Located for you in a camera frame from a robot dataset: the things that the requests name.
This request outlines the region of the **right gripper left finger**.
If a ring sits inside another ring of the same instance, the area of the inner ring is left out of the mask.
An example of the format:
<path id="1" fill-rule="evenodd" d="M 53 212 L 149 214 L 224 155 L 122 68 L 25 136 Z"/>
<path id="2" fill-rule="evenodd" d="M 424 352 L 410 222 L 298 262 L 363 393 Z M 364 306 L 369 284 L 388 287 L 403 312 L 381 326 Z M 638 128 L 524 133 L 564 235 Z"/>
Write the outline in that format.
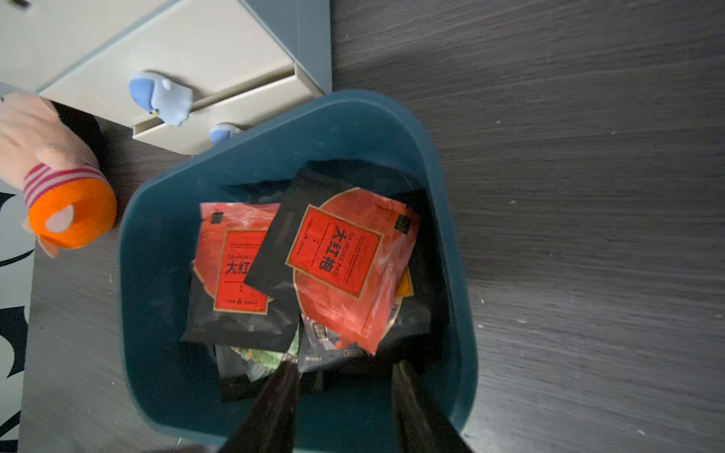
<path id="1" fill-rule="evenodd" d="M 294 362 L 282 362 L 268 379 L 245 422 L 219 452 L 286 452 L 296 443 L 300 374 Z"/>

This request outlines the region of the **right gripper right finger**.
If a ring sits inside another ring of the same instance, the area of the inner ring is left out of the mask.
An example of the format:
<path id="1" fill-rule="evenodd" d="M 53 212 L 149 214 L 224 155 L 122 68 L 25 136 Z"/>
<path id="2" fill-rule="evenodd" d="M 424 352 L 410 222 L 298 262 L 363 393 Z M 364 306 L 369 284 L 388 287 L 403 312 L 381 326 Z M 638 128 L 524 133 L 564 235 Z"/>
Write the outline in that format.
<path id="1" fill-rule="evenodd" d="M 393 366 L 392 410 L 401 452 L 473 452 L 406 361 Z"/>

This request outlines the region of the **red label dahongpao tea bag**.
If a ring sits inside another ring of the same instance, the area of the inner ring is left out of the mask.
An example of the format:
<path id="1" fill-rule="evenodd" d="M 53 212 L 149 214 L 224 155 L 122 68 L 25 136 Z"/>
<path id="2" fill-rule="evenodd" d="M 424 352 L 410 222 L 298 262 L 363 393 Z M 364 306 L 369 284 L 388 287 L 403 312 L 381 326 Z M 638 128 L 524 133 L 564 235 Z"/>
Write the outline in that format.
<path id="1" fill-rule="evenodd" d="M 376 354 L 420 223 L 405 203 L 302 169 L 245 284 Z"/>

